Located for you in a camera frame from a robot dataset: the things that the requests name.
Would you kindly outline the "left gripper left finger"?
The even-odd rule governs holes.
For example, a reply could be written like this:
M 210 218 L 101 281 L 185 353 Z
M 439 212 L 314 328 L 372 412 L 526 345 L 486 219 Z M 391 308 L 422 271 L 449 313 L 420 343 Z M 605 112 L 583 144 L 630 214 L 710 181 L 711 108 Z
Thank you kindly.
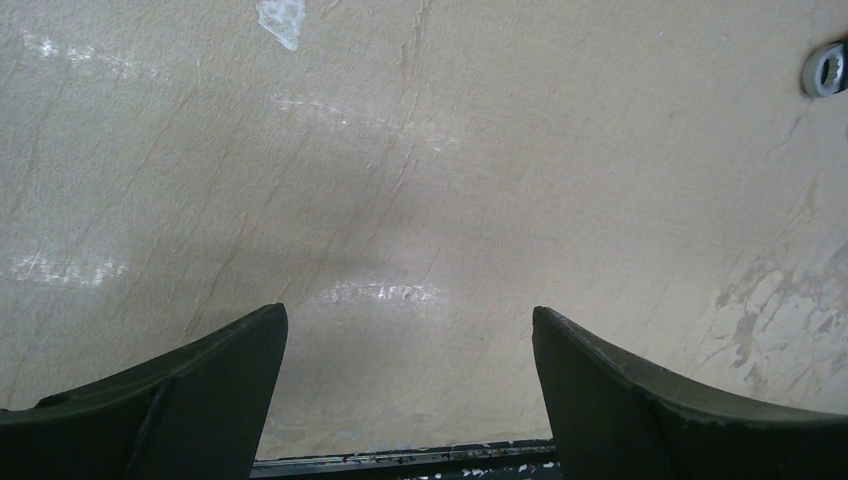
M 1 414 L 5 479 L 246 479 L 288 334 L 280 304 Z

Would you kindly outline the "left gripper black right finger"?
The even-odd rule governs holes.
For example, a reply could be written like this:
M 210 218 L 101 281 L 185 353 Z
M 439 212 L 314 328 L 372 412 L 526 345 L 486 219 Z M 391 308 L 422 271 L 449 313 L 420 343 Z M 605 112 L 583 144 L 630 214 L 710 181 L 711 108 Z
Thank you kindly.
M 847 419 L 707 386 L 548 307 L 533 353 L 567 479 L 843 479 Z

